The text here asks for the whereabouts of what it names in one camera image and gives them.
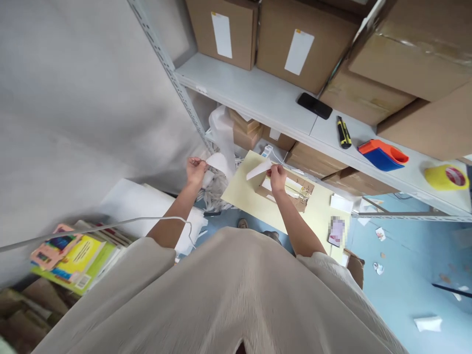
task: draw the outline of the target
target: floor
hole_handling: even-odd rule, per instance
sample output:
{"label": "floor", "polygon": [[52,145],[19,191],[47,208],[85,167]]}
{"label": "floor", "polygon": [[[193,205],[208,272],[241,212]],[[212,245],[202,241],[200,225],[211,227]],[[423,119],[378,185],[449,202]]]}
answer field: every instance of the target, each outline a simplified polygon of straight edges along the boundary
{"label": "floor", "polygon": [[[393,195],[375,198],[383,200],[383,207],[389,211],[428,210],[415,199],[399,200]],[[208,232],[197,240],[197,246],[222,227],[236,227],[240,218],[256,231],[275,231],[239,209],[230,209],[208,218]],[[378,227],[385,231],[383,242],[376,236]],[[451,293],[431,285],[468,285],[472,289],[472,284],[466,284],[472,279],[472,251],[458,250],[452,237],[454,230],[468,227],[460,223],[382,219],[371,219],[362,226],[351,221],[346,247],[366,262],[364,292],[410,354],[470,352],[472,300],[463,298],[458,302]],[[283,246],[293,252],[288,236],[279,234]],[[373,262],[384,265],[382,275],[374,271]],[[451,279],[451,284],[446,284],[440,274]],[[429,316],[443,319],[441,332],[417,330],[413,319]]]}

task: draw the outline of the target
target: small cardboard box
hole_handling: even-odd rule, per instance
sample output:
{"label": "small cardboard box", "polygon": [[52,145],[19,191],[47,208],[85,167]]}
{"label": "small cardboard box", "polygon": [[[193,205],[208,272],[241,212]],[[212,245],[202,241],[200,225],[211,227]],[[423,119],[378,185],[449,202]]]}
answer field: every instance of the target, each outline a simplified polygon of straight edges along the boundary
{"label": "small cardboard box", "polygon": [[280,133],[279,131],[269,128],[266,125],[262,125],[264,131],[262,133],[262,138],[267,140],[270,144],[277,146],[285,151],[290,151],[296,143],[295,139]]}
{"label": "small cardboard box", "polygon": [[238,112],[231,108],[228,108],[228,111],[230,113],[230,118],[247,134],[256,130],[261,125],[258,121],[253,119],[245,120]]}
{"label": "small cardboard box", "polygon": [[[299,212],[305,212],[308,199],[310,198],[314,188],[315,185],[312,182],[308,182],[300,178],[297,174],[287,170],[285,191],[290,196],[290,200]],[[263,179],[259,187],[256,189],[256,193],[275,203],[272,188],[270,187],[270,178],[268,176]]]}
{"label": "small cardboard box", "polygon": [[320,101],[368,125],[377,125],[416,97],[348,70],[345,60],[326,85]]}
{"label": "small cardboard box", "polygon": [[439,100],[472,78],[471,18],[472,1],[387,2],[380,25],[353,51],[349,70],[427,101]]}
{"label": "small cardboard box", "polygon": [[318,178],[323,178],[348,166],[341,161],[298,142],[290,151],[286,162]]}
{"label": "small cardboard box", "polygon": [[472,153],[472,82],[436,102],[416,100],[377,126],[378,136],[441,161]]}
{"label": "small cardboard box", "polygon": [[352,167],[347,167],[335,173],[328,179],[324,179],[323,182],[345,190],[355,196],[374,196],[399,192],[399,190]]}
{"label": "small cardboard box", "polygon": [[246,133],[242,128],[235,124],[233,125],[233,138],[235,144],[245,150],[252,150],[257,142],[261,139],[263,128],[260,126],[250,133]]}
{"label": "small cardboard box", "polygon": [[249,0],[186,0],[198,51],[251,70],[259,4]]}
{"label": "small cardboard box", "polygon": [[315,0],[264,0],[257,67],[318,94],[361,21]]}

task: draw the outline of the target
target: tape roll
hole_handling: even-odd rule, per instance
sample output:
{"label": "tape roll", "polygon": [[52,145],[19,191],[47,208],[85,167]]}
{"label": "tape roll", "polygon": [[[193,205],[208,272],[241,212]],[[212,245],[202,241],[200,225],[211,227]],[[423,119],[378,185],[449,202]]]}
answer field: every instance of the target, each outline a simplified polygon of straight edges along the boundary
{"label": "tape roll", "polygon": [[459,190],[469,188],[467,174],[453,165],[432,167],[424,171],[428,183],[437,190]]}

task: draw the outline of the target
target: white shelf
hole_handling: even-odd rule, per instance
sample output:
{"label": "white shelf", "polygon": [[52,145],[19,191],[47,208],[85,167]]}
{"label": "white shelf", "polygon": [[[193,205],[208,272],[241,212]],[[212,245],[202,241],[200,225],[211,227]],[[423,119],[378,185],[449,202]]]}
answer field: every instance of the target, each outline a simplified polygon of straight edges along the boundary
{"label": "white shelf", "polygon": [[[296,103],[303,89],[267,74],[257,68],[246,71],[220,60],[197,53],[176,71],[179,82],[211,99],[243,113],[271,128],[352,166],[392,187],[452,216],[471,216],[468,190],[440,192],[424,179],[425,168],[444,164],[417,151],[399,147],[410,157],[406,167],[383,172],[374,167],[355,148],[378,139],[373,128],[338,111],[328,120],[300,107]],[[340,115],[349,130],[353,146],[343,150],[338,141],[336,115]],[[450,162],[462,171],[465,164]]]}
{"label": "white shelf", "polygon": [[317,119],[295,103],[303,89],[258,68],[247,71],[196,53],[176,75],[181,85],[287,135],[310,134]]}

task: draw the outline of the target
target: gray wall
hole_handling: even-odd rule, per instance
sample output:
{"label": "gray wall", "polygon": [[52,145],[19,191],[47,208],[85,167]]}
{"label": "gray wall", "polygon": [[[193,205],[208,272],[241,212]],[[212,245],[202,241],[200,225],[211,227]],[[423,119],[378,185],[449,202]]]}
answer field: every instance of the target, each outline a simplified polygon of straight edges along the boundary
{"label": "gray wall", "polygon": [[204,152],[126,0],[0,2],[0,247],[90,212],[122,177],[178,192]]}

